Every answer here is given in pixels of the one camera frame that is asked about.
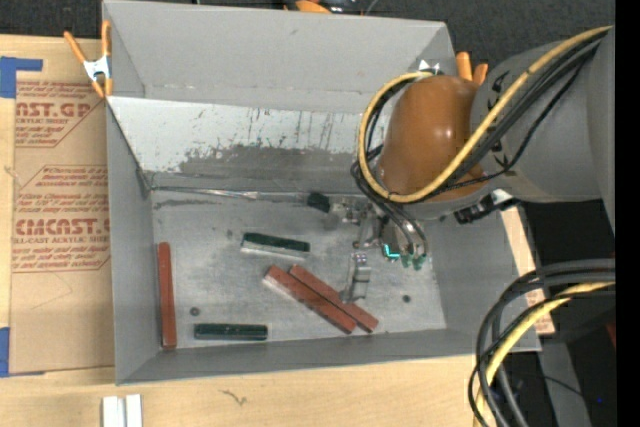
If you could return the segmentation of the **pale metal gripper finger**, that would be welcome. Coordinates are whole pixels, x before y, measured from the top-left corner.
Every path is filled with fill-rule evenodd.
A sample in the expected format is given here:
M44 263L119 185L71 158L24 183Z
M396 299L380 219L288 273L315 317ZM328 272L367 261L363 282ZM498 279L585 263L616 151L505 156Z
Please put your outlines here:
M331 215L338 223L361 223L369 211L370 202L361 197L339 197L331 205Z
M351 255L348 265L346 284L340 292L340 298L345 303L355 303L367 296L371 281L372 268L368 255L355 252Z

